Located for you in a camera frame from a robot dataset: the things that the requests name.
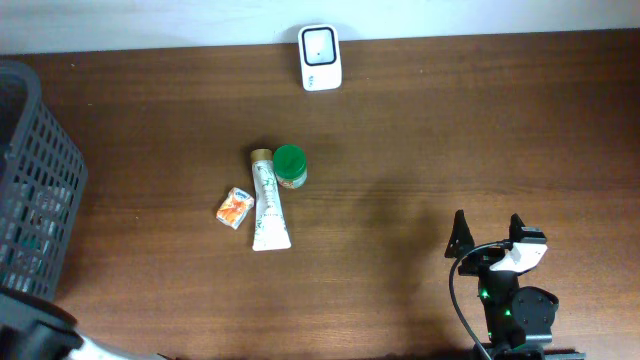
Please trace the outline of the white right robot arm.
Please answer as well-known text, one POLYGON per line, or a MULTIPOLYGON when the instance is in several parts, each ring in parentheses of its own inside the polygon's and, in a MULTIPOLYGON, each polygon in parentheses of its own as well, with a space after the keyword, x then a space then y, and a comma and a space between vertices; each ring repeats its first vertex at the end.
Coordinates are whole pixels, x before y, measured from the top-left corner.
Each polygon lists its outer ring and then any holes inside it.
POLYGON ((508 237, 477 245, 462 209, 455 212, 444 256, 452 259, 448 289, 454 310, 474 342, 472 359, 585 359, 575 350, 547 351, 559 309, 553 293, 522 287, 519 277, 533 270, 548 250, 540 229, 525 225, 518 214, 510 218, 508 237), (477 296, 486 320, 489 342, 480 341, 466 320, 455 291, 455 277, 478 279, 477 296))

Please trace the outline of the white cosmetic tube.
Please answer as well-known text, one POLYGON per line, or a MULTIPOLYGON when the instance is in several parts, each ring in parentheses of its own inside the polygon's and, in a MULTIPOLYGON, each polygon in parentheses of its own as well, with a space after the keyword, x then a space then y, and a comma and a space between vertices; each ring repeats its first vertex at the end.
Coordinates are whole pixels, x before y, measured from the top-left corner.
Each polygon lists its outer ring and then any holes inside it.
POLYGON ((289 249, 292 243, 279 196, 273 153, 269 149, 256 149, 251 152, 250 157, 256 195, 252 250, 261 252, 289 249))

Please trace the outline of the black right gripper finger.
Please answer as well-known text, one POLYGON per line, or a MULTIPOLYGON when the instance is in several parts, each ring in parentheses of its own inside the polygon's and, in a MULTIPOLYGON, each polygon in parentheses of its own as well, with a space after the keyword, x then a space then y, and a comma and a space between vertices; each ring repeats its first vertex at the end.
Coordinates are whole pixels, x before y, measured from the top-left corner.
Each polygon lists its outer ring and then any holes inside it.
POLYGON ((473 236, 462 209, 455 212, 451 236, 445 250, 446 258, 459 258, 475 247, 473 236))
POLYGON ((524 227, 525 225, 522 219, 517 213, 514 213, 510 218, 509 241, 512 243, 520 242, 524 237, 524 227))

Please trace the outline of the green lid jar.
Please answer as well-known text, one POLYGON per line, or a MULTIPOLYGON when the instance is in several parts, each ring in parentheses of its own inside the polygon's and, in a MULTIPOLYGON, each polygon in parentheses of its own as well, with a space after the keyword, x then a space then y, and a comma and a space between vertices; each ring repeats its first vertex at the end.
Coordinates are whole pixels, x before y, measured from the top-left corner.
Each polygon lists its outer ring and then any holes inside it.
POLYGON ((273 165, 276 179, 284 188, 300 188, 307 180, 307 157, 296 145, 279 147, 273 154, 273 165))

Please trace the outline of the orange tissue packet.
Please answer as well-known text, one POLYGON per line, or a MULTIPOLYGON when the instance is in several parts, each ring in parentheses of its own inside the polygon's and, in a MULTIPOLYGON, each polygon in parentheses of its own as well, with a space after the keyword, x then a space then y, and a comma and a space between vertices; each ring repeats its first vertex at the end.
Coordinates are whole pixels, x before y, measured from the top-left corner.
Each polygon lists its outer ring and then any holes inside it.
POLYGON ((254 207, 254 198, 246 191, 233 187, 216 211, 216 218, 236 230, 254 207))

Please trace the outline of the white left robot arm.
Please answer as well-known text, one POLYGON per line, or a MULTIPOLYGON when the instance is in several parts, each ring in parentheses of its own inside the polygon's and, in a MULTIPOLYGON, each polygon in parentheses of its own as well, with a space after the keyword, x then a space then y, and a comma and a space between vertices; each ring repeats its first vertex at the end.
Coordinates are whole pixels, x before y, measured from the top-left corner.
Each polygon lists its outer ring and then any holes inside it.
POLYGON ((105 345, 76 329, 77 320, 54 304, 1 289, 1 358, 6 360, 167 359, 105 345))

